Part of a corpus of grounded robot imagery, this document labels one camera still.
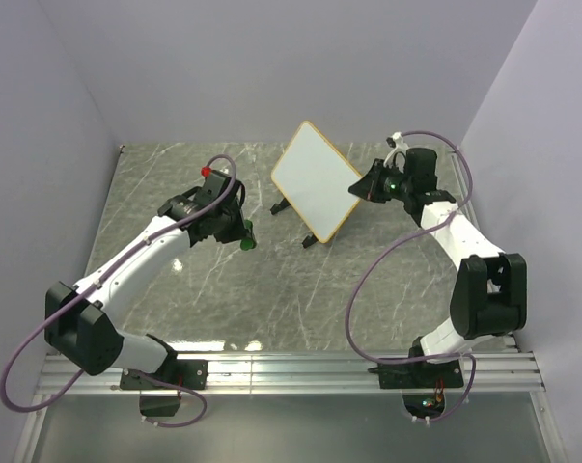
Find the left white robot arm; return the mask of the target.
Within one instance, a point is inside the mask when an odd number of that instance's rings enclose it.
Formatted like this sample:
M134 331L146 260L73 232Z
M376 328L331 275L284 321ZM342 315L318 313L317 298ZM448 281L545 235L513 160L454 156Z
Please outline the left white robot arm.
M45 341L87 374L109 368L143 374L156 388L177 385L178 353L153 335L132 335L117 323L137 292L161 267L209 237L222 244L255 247L253 226L242 213L244 184L206 166L204 182L167 200L118 255L68 286L58 282L45 295Z

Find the orange framed whiteboard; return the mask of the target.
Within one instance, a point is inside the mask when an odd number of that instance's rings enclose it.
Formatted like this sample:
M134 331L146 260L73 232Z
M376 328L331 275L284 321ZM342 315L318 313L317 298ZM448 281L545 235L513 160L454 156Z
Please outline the orange framed whiteboard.
M296 129L270 177L319 243L329 242L359 203L348 192L359 172L309 121Z

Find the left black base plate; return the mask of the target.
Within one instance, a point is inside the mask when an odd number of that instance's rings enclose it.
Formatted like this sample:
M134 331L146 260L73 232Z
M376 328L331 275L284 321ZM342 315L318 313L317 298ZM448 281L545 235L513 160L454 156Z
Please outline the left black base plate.
M123 373L121 390L153 390L181 386L201 391L206 387L208 361L204 359L175 359L166 362L154 373L129 370Z

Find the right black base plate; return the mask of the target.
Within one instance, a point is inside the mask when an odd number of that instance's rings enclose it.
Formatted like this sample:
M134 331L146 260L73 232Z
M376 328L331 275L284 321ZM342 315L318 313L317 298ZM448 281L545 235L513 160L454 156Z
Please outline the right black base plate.
M434 389L436 386L461 388L464 385L458 360L438 364L427 361L396 365L379 363L369 368L368 373L378 377L379 387L383 390Z

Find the black whiteboard stand foot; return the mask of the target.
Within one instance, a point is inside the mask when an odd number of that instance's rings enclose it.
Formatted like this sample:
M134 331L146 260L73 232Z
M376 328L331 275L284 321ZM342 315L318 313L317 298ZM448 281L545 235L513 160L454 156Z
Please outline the black whiteboard stand foot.
M318 242L318 239L316 238L316 236L314 234L309 234L308 236L306 236L301 245L304 249L308 249L311 246L313 246L314 244L316 244Z
M270 214L271 215L276 215L276 214L280 213L281 211L285 210L289 206L290 206L289 201L286 198L284 198L279 203L274 204L270 208Z

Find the green whiteboard eraser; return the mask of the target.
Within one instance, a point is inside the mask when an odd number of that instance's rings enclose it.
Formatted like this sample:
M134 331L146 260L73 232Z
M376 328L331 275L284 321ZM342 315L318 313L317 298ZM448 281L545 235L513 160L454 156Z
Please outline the green whiteboard eraser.
M245 219L243 221L244 236L240 239L240 249L242 251L250 251L257 247L256 237L254 235L253 223Z

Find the black right whiteboard stand foot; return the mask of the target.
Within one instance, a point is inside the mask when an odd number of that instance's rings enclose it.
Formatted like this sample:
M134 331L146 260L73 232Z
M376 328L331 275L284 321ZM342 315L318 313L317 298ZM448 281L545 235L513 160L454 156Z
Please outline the black right whiteboard stand foot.
M314 244L316 244L318 242L318 239L316 238L316 236L314 234L309 234L308 236L306 236L301 245L304 249L308 249L311 246L313 246Z

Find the black left whiteboard stand foot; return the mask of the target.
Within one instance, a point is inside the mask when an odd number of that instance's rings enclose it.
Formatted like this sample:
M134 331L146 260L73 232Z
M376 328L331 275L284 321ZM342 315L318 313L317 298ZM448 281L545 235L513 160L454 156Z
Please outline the black left whiteboard stand foot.
M270 208L270 214L271 215L276 215L276 214L280 213L281 211L285 210L289 206L290 206L289 201L286 198L284 198L279 203L274 204Z

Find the aluminium mounting rail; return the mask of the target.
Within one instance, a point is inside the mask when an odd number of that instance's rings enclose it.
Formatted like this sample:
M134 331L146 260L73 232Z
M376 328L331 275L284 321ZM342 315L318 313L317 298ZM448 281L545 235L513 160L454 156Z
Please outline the aluminium mounting rail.
M477 371L470 392L540 392L545 387L533 354L478 353ZM351 352L198 352L179 355L182 360L208 361L205 395L319 395L409 393L427 394L423 389L381 390L378 376L368 373L373 363ZM77 372L68 359L46 357L35 393L52 395ZM120 390L123 371L110 368L97 376L81 376L66 395L137 394Z

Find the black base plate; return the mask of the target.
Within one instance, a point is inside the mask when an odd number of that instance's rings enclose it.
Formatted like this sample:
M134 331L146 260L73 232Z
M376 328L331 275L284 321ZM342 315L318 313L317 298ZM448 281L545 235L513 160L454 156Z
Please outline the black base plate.
M166 362L154 373L129 370L123 373L121 390L153 390L181 386L201 391L206 387L208 361L204 359L175 359Z
M378 377L379 387L383 390L434 389L436 386L461 388L464 385L458 360L438 364L427 361L396 365L379 363L369 368L368 373Z

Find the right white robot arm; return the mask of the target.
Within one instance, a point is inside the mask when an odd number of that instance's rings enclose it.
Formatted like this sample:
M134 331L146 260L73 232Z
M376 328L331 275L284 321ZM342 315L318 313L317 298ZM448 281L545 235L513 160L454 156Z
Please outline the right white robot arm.
M376 159L348 191L371 203L401 202L418 227L392 243L378 261L403 244L431 236L457 270L448 318L420 337L406 358L380 360L383 366L408 366L410 379L427 386L440 376L442 364L468 355L476 344L490 337L501 337L526 325L528 270L522 255L507 253L491 243L463 214L468 196L458 201L439 188L436 152L411 147L406 136L396 132L388 137L388 155Z

